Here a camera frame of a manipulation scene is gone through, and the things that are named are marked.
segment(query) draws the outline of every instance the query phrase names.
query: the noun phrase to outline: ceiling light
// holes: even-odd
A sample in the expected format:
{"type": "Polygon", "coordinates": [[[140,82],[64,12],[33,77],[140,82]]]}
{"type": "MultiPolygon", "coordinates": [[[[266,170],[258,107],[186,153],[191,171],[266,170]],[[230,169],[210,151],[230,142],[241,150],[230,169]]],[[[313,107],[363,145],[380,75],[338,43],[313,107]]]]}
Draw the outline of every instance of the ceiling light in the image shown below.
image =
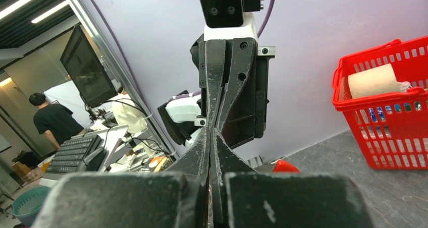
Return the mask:
{"type": "Polygon", "coordinates": [[[16,3],[12,4],[11,6],[5,8],[0,12],[0,19],[6,17],[13,11],[19,9],[20,7],[24,6],[26,3],[30,2],[31,0],[18,0],[16,3]]]}
{"type": "Polygon", "coordinates": [[[39,17],[37,17],[37,18],[35,18],[35,19],[34,19],[34,20],[32,20],[31,22],[32,22],[33,24],[39,23],[40,21],[42,21],[42,20],[46,19],[47,17],[51,16],[53,13],[55,13],[56,11],[58,11],[58,10],[60,10],[60,9],[64,8],[64,7],[65,7],[65,6],[67,6],[67,5],[68,5],[67,1],[64,1],[64,2],[60,3],[59,5],[57,5],[57,6],[53,7],[52,9],[50,9],[50,10],[48,10],[48,11],[44,12],[42,15],[40,15],[40,16],[39,16],[39,17]]]}
{"type": "Polygon", "coordinates": [[[0,87],[5,86],[6,84],[12,82],[12,78],[6,78],[3,81],[0,82],[0,87]]]}

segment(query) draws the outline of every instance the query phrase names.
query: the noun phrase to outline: paper towel roll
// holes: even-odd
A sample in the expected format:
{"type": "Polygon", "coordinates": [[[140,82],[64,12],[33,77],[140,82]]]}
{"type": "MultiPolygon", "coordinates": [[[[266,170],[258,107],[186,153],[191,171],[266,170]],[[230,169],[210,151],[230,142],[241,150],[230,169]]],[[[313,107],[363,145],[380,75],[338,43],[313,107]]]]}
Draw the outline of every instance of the paper towel roll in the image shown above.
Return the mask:
{"type": "Polygon", "coordinates": [[[348,85],[352,98],[400,91],[391,64],[349,75],[348,85]]]}

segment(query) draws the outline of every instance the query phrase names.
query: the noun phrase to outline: camera lens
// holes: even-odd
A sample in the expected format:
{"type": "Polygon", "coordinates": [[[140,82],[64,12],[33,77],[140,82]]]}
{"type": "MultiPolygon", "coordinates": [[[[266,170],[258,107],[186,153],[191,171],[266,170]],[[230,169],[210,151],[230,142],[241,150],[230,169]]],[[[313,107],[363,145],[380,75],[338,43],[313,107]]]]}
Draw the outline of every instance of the camera lens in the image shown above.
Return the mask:
{"type": "Polygon", "coordinates": [[[232,14],[234,14],[235,13],[235,7],[233,7],[233,6],[229,6],[228,7],[228,14],[229,15],[232,15],[232,14]]]}
{"type": "Polygon", "coordinates": [[[217,10],[217,8],[211,8],[209,10],[209,13],[212,14],[212,15],[217,15],[219,13],[219,11],[217,10]]]}

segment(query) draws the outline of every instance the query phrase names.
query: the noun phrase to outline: computer monitor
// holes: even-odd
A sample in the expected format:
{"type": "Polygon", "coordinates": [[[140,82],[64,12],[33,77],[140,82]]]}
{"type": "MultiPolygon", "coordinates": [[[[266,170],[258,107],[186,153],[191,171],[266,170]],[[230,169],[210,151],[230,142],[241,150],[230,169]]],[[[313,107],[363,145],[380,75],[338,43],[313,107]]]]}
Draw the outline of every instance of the computer monitor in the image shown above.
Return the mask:
{"type": "Polygon", "coordinates": [[[75,26],[61,56],[61,63],[85,103],[94,108],[117,95],[113,83],[80,26],[75,26]]]}

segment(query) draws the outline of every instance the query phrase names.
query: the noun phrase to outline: person in white shirt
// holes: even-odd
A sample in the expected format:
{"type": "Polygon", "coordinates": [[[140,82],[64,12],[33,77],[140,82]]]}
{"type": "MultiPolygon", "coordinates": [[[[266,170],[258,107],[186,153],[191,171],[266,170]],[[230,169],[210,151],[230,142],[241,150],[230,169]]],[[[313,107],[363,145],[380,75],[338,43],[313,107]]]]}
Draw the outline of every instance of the person in white shirt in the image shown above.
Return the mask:
{"type": "MultiPolygon", "coordinates": [[[[131,106],[135,106],[135,103],[131,100],[129,94],[123,89],[123,87],[120,87],[118,92],[118,96],[114,97],[112,100],[117,100],[131,106]]],[[[131,134],[146,130],[147,122],[141,111],[123,103],[112,102],[113,115],[115,116],[118,125],[129,126],[128,132],[131,134]]]]}

